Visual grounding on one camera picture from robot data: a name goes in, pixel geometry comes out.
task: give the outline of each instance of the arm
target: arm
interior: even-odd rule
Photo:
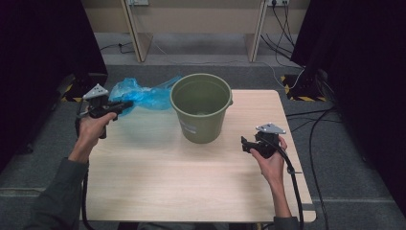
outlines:
[[[284,139],[279,136],[281,148],[286,150],[287,144]],[[271,188],[272,197],[274,199],[275,207],[275,229],[299,229],[299,222],[297,218],[293,218],[287,204],[286,195],[283,186],[283,163],[282,156],[275,152],[268,159],[263,158],[255,149],[250,149],[252,155],[259,163],[260,171],[268,181]]]
[[[49,187],[35,200],[25,229],[79,229],[81,181],[89,167],[89,155],[104,126],[116,116],[108,113],[99,119],[81,119],[74,149],[60,163]]]

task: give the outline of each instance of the black device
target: black device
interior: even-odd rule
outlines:
[[[108,100],[108,90],[103,88],[101,85],[97,84],[93,89],[91,89],[87,94],[82,98],[89,102],[87,111],[80,113],[80,108],[77,114],[77,119],[75,121],[77,136],[79,137],[79,126],[80,119],[83,116],[89,115],[91,118],[100,118],[109,112],[114,112],[117,114],[117,117],[113,121],[117,121],[118,115],[123,113],[123,110],[130,108],[133,105],[133,102],[110,102]],[[101,135],[101,139],[106,138],[106,130],[104,128],[104,133]]]
[[[242,150],[250,153],[250,149],[255,149],[263,158],[267,159],[278,150],[279,134],[285,134],[286,131],[272,123],[257,126],[256,130],[258,133],[255,135],[255,143],[248,142],[246,138],[241,136]]]

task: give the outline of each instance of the gray carpet floor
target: gray carpet floor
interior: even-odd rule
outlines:
[[[111,89],[124,78],[135,78],[152,87],[175,76],[210,73],[226,80],[233,89],[275,89],[280,93],[285,114],[333,106],[331,102],[298,102],[287,99],[270,67],[237,66],[107,66]],[[276,78],[299,74],[295,68],[274,68]],[[21,229],[29,218],[30,206],[55,175],[62,157],[72,149],[76,103],[60,103],[38,131],[34,152],[16,155],[0,174],[0,229]],[[304,176],[316,207],[317,219],[305,229],[325,229],[325,215],[311,169],[309,136],[321,113],[288,117]],[[323,195],[329,229],[406,229],[406,219],[398,210],[379,174],[363,160],[341,123],[339,111],[328,113],[312,135],[314,171]],[[91,222],[96,229],[117,229],[117,222]]]

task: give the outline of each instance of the green bucket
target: green bucket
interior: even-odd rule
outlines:
[[[183,135],[196,144],[215,140],[221,132],[224,115],[233,104],[230,86],[210,74],[193,74],[179,80],[170,91]]]

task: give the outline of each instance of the power outlet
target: power outlet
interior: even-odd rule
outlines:
[[[273,0],[268,1],[268,7],[272,7],[272,1]],[[276,2],[277,4],[275,5],[275,7],[284,7],[289,5],[289,0],[276,0]]]
[[[128,0],[129,6],[148,6],[148,0]]]

